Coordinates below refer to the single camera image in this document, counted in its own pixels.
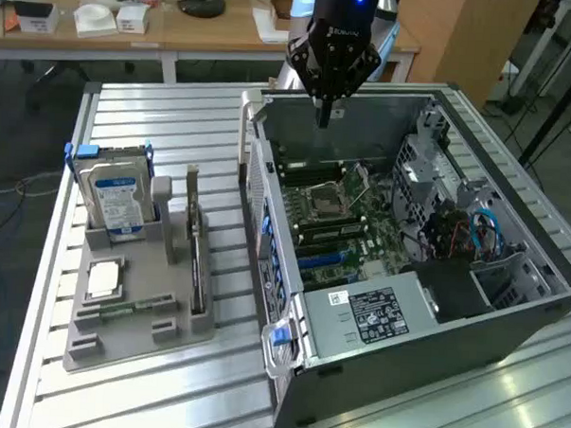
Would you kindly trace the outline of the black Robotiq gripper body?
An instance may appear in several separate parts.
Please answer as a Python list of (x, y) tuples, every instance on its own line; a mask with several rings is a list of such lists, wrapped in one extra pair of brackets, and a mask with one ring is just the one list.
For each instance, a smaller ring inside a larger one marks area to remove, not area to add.
[(309, 38), (322, 70), (324, 100), (325, 63), (330, 45), (372, 44), (371, 24), (378, 0), (314, 0)]

